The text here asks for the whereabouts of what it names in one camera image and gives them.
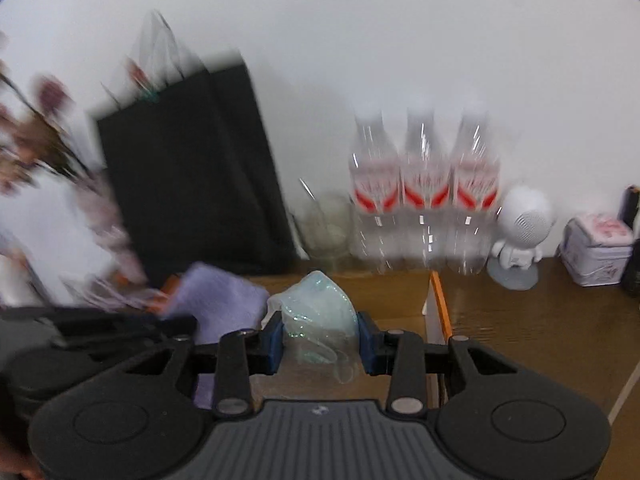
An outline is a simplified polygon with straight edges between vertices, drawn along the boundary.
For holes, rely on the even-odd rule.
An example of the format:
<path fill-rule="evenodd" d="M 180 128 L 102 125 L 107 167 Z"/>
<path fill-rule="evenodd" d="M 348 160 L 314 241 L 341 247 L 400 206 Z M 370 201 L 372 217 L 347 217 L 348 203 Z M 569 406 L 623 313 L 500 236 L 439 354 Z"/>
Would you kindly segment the black paper shopping bag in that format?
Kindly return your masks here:
<path fill-rule="evenodd" d="M 295 246 L 243 59 L 207 66 L 152 11 L 125 77 L 94 120 L 149 282 L 197 262 L 240 275 L 288 272 Z"/>

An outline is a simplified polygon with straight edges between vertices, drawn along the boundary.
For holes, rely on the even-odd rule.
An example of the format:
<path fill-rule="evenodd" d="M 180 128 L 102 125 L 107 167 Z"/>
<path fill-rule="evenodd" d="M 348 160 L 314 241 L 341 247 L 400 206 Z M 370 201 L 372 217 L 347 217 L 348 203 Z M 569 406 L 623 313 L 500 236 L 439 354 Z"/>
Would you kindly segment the mottled pink vase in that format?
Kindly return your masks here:
<path fill-rule="evenodd" d="M 145 284 L 146 275 L 132 248 L 106 172 L 95 172 L 79 181 L 74 193 L 94 241 L 111 255 L 119 274 L 132 284 Z"/>

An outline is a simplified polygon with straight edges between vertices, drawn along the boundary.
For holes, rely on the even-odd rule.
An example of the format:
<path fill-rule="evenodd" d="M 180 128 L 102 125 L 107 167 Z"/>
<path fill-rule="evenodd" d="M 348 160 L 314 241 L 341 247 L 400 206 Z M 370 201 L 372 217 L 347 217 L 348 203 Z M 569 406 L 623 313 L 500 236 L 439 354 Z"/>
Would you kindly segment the white robot figurine speaker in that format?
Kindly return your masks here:
<path fill-rule="evenodd" d="M 532 289 L 538 283 L 541 245 L 554 224 L 555 211 L 544 192 L 525 184 L 512 186 L 498 210 L 489 276 L 509 290 Z"/>

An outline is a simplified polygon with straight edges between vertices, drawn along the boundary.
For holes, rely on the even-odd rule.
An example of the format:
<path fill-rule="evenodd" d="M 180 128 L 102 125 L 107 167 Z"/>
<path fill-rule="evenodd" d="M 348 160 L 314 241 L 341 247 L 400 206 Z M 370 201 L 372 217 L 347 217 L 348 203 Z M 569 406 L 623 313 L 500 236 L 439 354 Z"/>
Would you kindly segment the lilac towel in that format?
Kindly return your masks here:
<path fill-rule="evenodd" d="M 268 298 L 262 286 L 199 262 L 183 274 L 160 317 L 191 315 L 198 321 L 195 344 L 218 344 L 225 334 L 259 328 Z"/>

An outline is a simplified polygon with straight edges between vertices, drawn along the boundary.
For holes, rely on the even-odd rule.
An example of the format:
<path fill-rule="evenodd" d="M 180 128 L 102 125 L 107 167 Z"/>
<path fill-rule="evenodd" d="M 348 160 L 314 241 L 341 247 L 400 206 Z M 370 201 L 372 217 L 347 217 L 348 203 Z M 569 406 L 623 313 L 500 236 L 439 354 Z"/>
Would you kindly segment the glass cup with spoon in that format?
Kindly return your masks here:
<path fill-rule="evenodd" d="M 350 259 L 354 235 L 352 200 L 340 192 L 314 192 L 303 179 L 304 191 L 291 211 L 299 245 L 310 264 L 324 273 L 342 270 Z"/>

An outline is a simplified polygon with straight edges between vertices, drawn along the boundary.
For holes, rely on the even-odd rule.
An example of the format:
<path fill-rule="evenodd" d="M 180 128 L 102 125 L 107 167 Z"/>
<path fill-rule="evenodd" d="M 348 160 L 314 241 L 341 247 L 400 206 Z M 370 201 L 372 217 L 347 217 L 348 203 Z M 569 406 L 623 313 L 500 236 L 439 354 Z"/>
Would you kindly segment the small lilac tin box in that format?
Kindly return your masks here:
<path fill-rule="evenodd" d="M 617 285 L 634 246 L 634 233 L 609 214 L 580 214 L 567 222 L 558 254 L 582 287 Z"/>

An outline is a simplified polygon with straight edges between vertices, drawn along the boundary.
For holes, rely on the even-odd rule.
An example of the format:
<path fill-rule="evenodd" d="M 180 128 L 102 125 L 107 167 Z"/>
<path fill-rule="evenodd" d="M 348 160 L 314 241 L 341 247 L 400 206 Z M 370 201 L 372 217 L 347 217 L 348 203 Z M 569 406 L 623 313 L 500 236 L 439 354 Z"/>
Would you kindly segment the dried pink flower bouquet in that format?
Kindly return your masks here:
<path fill-rule="evenodd" d="M 52 76 L 41 76 L 35 95 L 29 99 L 10 77 L 8 66 L 2 64 L 1 88 L 10 90 L 27 112 L 16 118 L 6 106 L 1 107 L 1 193 L 9 196 L 21 186 L 34 186 L 34 173 L 39 170 L 96 191 L 96 174 L 74 149 L 72 136 L 62 126 L 70 105 L 64 84 Z"/>

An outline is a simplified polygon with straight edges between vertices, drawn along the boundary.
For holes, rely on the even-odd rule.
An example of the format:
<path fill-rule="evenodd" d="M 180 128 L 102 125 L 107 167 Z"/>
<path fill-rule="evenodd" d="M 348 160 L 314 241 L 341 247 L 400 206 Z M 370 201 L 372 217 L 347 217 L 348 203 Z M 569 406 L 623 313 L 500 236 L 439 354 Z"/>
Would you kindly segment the orange cardboard box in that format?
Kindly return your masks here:
<path fill-rule="evenodd" d="M 245 278 L 262 286 L 269 297 L 284 292 L 299 282 L 301 275 L 258 276 Z M 368 272 L 331 274 L 352 302 L 357 312 L 368 312 L 381 330 L 410 330 L 429 342 L 446 341 L 451 336 L 448 307 L 439 275 L 435 272 L 392 272 L 386 275 Z M 168 298 L 157 308 L 161 315 L 182 278 L 174 278 L 165 286 Z M 265 313 L 264 326 L 270 316 Z M 340 384 L 322 368 L 315 370 L 296 363 L 293 353 L 285 348 L 283 360 L 274 375 L 250 376 L 252 408 L 267 400 L 355 400 L 375 399 L 384 402 L 390 378 L 367 375 L 356 359 L 357 375 L 352 382 Z"/>

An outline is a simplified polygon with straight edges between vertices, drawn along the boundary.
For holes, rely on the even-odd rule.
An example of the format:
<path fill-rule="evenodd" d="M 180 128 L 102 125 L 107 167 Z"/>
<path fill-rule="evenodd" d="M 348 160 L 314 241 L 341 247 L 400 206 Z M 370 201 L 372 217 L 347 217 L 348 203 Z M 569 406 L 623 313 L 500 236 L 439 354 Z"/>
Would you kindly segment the iridescent plastic bag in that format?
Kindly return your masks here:
<path fill-rule="evenodd" d="M 315 270 L 267 300 L 267 315 L 282 318 L 285 348 L 296 363 L 330 372 L 340 384 L 357 375 L 359 328 L 343 289 Z"/>

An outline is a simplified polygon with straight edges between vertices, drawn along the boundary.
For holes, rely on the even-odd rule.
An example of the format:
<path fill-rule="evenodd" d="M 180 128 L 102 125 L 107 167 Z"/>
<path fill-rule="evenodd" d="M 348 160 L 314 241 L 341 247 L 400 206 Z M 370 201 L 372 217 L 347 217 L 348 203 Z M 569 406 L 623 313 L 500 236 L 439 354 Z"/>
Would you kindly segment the middle water bottle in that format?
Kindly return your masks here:
<path fill-rule="evenodd" d="M 450 163 L 427 98 L 416 99 L 407 110 L 401 184 L 405 258 L 410 266 L 437 269 L 445 261 Z"/>

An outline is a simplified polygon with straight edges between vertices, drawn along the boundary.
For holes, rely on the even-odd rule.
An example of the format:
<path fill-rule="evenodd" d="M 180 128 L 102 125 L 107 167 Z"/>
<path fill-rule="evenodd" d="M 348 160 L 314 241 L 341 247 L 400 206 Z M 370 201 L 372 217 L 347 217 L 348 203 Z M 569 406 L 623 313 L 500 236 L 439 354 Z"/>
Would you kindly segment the right water bottle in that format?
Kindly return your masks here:
<path fill-rule="evenodd" d="M 500 159 L 483 104 L 462 112 L 450 154 L 451 220 L 447 264 L 462 275 L 483 270 L 494 237 Z"/>

